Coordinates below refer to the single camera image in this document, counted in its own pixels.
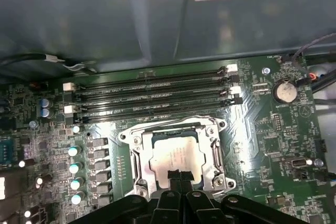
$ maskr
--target screw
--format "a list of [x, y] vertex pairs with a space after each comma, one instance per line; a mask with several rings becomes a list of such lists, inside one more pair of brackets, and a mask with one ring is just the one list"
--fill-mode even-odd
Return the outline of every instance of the screw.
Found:
[[314, 166], [322, 167], [323, 165], [324, 165], [324, 162], [321, 159], [317, 158], [314, 160]]
[[231, 203], [237, 203], [238, 202], [238, 199], [235, 198], [235, 197], [229, 197], [227, 200], [230, 201]]
[[138, 190], [138, 194], [139, 194], [141, 197], [146, 197], [146, 196], [147, 196], [147, 190], [141, 188], [141, 189]]
[[135, 136], [135, 137], [133, 138], [133, 142], [134, 142], [134, 144], [136, 144], [136, 145], [141, 144], [141, 138], [139, 138], [138, 136]]
[[270, 68], [263, 68], [261, 70], [261, 73], [264, 74], [264, 75], [268, 75], [271, 73], [271, 69]]
[[217, 177], [214, 179], [214, 186], [221, 186], [223, 184], [224, 180], [220, 177]]
[[206, 132], [208, 133], [208, 135], [214, 134], [214, 129], [213, 128], [208, 128], [206, 130]]
[[195, 191], [195, 192], [192, 193], [192, 195], [193, 195], [194, 197], [200, 197], [200, 196], [201, 196], [201, 193], [198, 192], [198, 191]]

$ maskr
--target mounting hole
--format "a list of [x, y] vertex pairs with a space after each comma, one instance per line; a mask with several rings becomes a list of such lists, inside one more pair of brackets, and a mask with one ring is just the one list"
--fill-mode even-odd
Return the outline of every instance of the mounting hole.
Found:
[[235, 183], [233, 183], [232, 181], [230, 181], [229, 183], [227, 183], [227, 186], [230, 187], [230, 188], [232, 188], [232, 187], [235, 186]]
[[201, 196], [201, 193], [198, 192], [198, 191], [195, 191], [195, 192], [192, 193], [192, 195], [193, 195], [194, 197], [200, 197], [200, 196]]
[[168, 197], [174, 197], [175, 195], [174, 195], [174, 193], [172, 191], [170, 191], [169, 193], [167, 193], [167, 196]]
[[229, 197], [227, 200], [230, 201], [231, 203], [237, 203], [238, 202], [238, 199], [235, 198], [235, 197]]

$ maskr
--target capacitor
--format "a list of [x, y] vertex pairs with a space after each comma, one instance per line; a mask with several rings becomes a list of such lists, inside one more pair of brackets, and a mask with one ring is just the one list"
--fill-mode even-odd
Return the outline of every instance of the capacitor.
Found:
[[68, 150], [68, 154], [70, 157], [74, 157], [76, 155], [78, 155], [80, 152], [82, 151], [82, 148], [78, 145], [76, 146], [72, 146], [69, 148]]
[[42, 221], [40, 222], [39, 215], [34, 215], [29, 220], [26, 221], [26, 224], [37, 224], [37, 223], [42, 223]]
[[71, 172], [72, 174], [76, 174], [78, 173], [81, 169], [83, 168], [83, 165], [81, 162], [76, 162], [74, 164], [71, 164], [69, 166], [69, 172]]
[[42, 108], [51, 108], [54, 104], [52, 101], [46, 99], [46, 98], [43, 98], [40, 100], [40, 105]]
[[46, 174], [44, 176], [40, 176], [36, 178], [36, 184], [42, 185], [44, 183], [50, 182], [52, 180], [52, 176], [50, 174]]
[[52, 118], [54, 116], [54, 112], [49, 109], [42, 109], [41, 116], [43, 118]]
[[31, 129], [36, 129], [38, 127], [38, 123], [36, 121], [30, 121], [29, 122], [29, 127]]
[[26, 218], [29, 218], [30, 216], [34, 216], [35, 214], [38, 213], [40, 207], [39, 206], [34, 206], [29, 208], [27, 211], [25, 211], [24, 216]]
[[78, 133], [81, 133], [81, 128], [79, 127], [79, 126], [77, 126], [77, 125], [75, 125], [73, 128], [72, 128], [72, 132], [74, 133], [74, 134], [78, 134]]
[[81, 177], [75, 178], [73, 181], [70, 183], [70, 188], [72, 190], [78, 190], [79, 187], [81, 187], [84, 184], [84, 179]]
[[85, 193], [82, 191], [79, 191], [75, 195], [72, 196], [71, 202], [74, 205], [78, 205], [84, 198], [85, 198]]
[[35, 160], [32, 158], [29, 158], [29, 159], [21, 160], [19, 162], [19, 167], [23, 168], [23, 167], [32, 166], [35, 164], [36, 164]]
[[279, 80], [273, 87], [272, 94], [274, 99], [282, 104], [293, 102], [298, 96], [296, 86], [289, 80]]

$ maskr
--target chip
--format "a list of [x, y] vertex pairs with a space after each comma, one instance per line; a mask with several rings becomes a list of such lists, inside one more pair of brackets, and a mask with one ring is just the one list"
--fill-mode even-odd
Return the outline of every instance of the chip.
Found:
[[193, 136], [156, 141], [153, 158], [150, 160], [151, 169], [155, 172], [161, 188], [169, 188], [168, 171], [177, 169], [184, 172], [191, 171], [194, 175], [192, 184], [199, 184], [202, 181], [204, 163], [204, 154], [200, 152], [196, 138]]
[[63, 122], [64, 121], [64, 116], [62, 114], [59, 114], [56, 116], [56, 121], [57, 122]]
[[108, 161], [98, 161], [98, 162], [95, 162], [94, 164], [94, 168], [96, 170], [103, 170], [103, 169], [106, 169], [107, 167], [109, 167]]
[[111, 173], [109, 171], [100, 172], [100, 173], [96, 174], [96, 181], [97, 182], [106, 182], [107, 180], [109, 180], [110, 177], [111, 177]]
[[51, 193], [50, 191], [46, 191], [46, 192], [44, 193], [44, 199], [45, 199], [45, 200], [51, 200], [52, 197], [53, 197], [53, 195], [52, 195], [52, 193]]
[[277, 198], [277, 203], [279, 206], [284, 206], [286, 204], [286, 199], [284, 196], [279, 196]]
[[273, 197], [268, 197], [267, 202], [270, 207], [273, 207], [275, 205], [275, 199]]
[[58, 163], [57, 166], [58, 166], [59, 170], [65, 170], [67, 168], [67, 165], [66, 165], [65, 162], [60, 162], [60, 163]]
[[22, 105], [22, 104], [24, 104], [24, 100], [23, 100], [23, 98], [22, 98], [22, 97], [15, 98], [15, 99], [14, 99], [14, 104], [15, 104], [15, 105]]
[[112, 188], [111, 183], [100, 184], [97, 186], [97, 193], [98, 194], [108, 194], [111, 188]]
[[46, 150], [47, 147], [48, 147], [47, 142], [40, 142], [38, 144], [38, 147], [39, 147], [40, 150]]
[[106, 150], [97, 150], [97, 151], [94, 151], [93, 157], [94, 158], [102, 158], [102, 157], [106, 157], [108, 154], [109, 154], [108, 149], [106, 149]]
[[93, 147], [103, 146], [103, 145], [106, 145], [107, 143], [108, 143], [107, 138], [98, 138], [98, 139], [93, 140], [92, 146]]
[[108, 205], [109, 203], [111, 203], [111, 199], [109, 195], [106, 196], [101, 196], [98, 198], [98, 205], [100, 207], [104, 207], [106, 205]]
[[76, 219], [76, 213], [71, 212], [67, 215], [67, 223], [70, 223]]
[[312, 215], [312, 216], [309, 216], [309, 223], [310, 224], [322, 224], [323, 219], [321, 218], [320, 215]]

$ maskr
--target cable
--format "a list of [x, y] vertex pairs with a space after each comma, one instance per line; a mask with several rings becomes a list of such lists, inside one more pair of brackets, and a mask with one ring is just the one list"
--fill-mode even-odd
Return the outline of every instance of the cable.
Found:
[[336, 105], [336, 99], [314, 99], [317, 105]]
[[296, 53], [292, 56], [292, 64], [293, 64], [293, 66], [295, 66], [297, 69], [299, 69], [299, 70], [305, 72], [306, 74], [309, 74], [308, 70], [305, 69], [305, 68], [303, 68], [303, 67], [300, 65], [300, 63], [297, 61], [297, 58], [298, 58], [299, 55], [300, 55], [303, 51], [305, 51], [307, 48], [309, 48], [309, 47], [311, 47], [311, 46], [313, 46], [313, 45], [315, 45], [315, 44], [317, 44], [317, 43], [319, 43], [319, 42], [321, 42], [321, 41], [323, 41], [323, 40], [325, 40], [325, 39], [331, 38], [331, 37], [333, 37], [333, 36], [336, 36], [336, 33], [335, 33], [335, 32], [330, 33], [330, 34], [327, 34], [327, 35], [324, 35], [324, 36], [322, 36], [322, 37], [320, 37], [320, 38], [317, 38], [317, 39], [313, 40], [312, 42], [310, 42], [310, 43], [308, 43], [308, 44], [305, 44], [303, 47], [301, 47], [299, 50], [297, 50]]
[[314, 82], [311, 85], [313, 93], [316, 93], [326, 87], [332, 85], [336, 82], [336, 69], [332, 70], [329, 73], [326, 73], [323, 77], [319, 78], [318, 81]]
[[61, 58], [58, 58], [54, 55], [48, 55], [48, 54], [39, 54], [39, 53], [32, 53], [32, 54], [21, 54], [21, 55], [13, 55], [10, 57], [6, 57], [4, 59], [0, 59], [0, 66], [6, 66], [9, 64], [13, 64], [16, 62], [22, 62], [27, 60], [43, 60], [43, 61], [49, 61], [54, 63], [60, 63], [65, 68], [67, 68], [70, 71], [79, 71], [86, 74], [95, 74], [96, 72], [94, 70], [88, 69], [84, 64], [82, 63], [76, 63], [71, 60], [63, 60]]

